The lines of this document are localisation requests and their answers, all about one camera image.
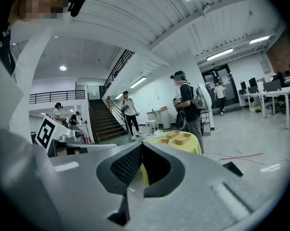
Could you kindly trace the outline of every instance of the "ceiling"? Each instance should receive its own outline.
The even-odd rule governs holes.
[[[74,110],[74,106],[63,107],[63,109],[60,109],[59,114],[61,116],[65,116],[66,118],[68,118],[71,115],[73,115],[74,112],[76,111],[76,110],[74,110],[74,112],[71,112],[70,109]],[[54,108],[41,109],[41,110],[31,110],[31,111],[29,111],[29,115],[43,118],[44,115],[42,115],[41,113],[45,113],[45,114],[48,114],[48,115],[51,116],[52,113],[53,113],[53,110],[54,110]],[[80,105],[77,105],[77,111],[81,112],[81,106]]]
[[[12,42],[22,44],[33,35],[33,28],[43,26],[16,26]],[[86,0],[77,17],[67,13],[63,20],[48,26],[58,38],[47,45],[35,78],[43,78],[46,72],[53,77],[68,74],[70,68],[79,77],[94,75],[93,69],[107,77],[104,71],[112,68],[116,51],[128,49],[146,58],[141,70],[136,67],[129,73],[133,81],[141,72],[149,75],[162,65],[170,65],[186,51],[192,52],[201,70],[264,52],[282,33],[285,23],[269,0]],[[262,35],[271,37],[249,45]],[[231,54],[206,61],[229,48],[234,49]],[[66,73],[58,70],[62,62],[69,67]]]

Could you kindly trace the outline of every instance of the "wooden tray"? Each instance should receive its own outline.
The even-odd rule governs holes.
[[[160,139],[157,144],[168,145],[169,139]]]
[[[174,137],[178,136],[179,134],[180,134],[179,130],[174,130],[174,131],[166,133],[166,137],[171,140]]]
[[[175,138],[176,144],[180,144],[180,145],[185,144],[186,142],[190,140],[191,140],[191,135],[188,133],[180,134],[179,136]]]

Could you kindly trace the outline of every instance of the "black pants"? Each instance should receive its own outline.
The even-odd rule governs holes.
[[[225,97],[219,98],[218,101],[220,102],[220,112],[223,112],[223,109],[225,107]]]
[[[126,115],[126,122],[129,126],[129,129],[130,129],[130,134],[133,136],[133,130],[132,130],[132,122],[133,121],[133,124],[136,128],[136,131],[139,130],[139,126],[137,124],[137,120],[136,120],[136,116],[135,115]]]

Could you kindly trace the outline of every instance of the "doorway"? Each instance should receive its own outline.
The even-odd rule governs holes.
[[[229,106],[235,103],[239,103],[236,85],[227,64],[223,66],[217,66],[214,67],[214,69],[203,72],[202,77],[204,82],[206,83],[206,87],[212,99],[212,109],[219,108],[218,100],[214,99],[214,88],[217,81],[225,88],[225,105]]]

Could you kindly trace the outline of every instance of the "red cable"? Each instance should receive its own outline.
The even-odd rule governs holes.
[[[262,155],[263,153],[259,153],[259,154],[254,154],[254,155],[249,155],[249,156],[237,156],[237,157],[229,157],[229,158],[222,158],[220,160],[227,160],[227,159],[239,159],[239,158],[244,158],[244,157],[250,157],[250,156],[258,156],[258,155]]]

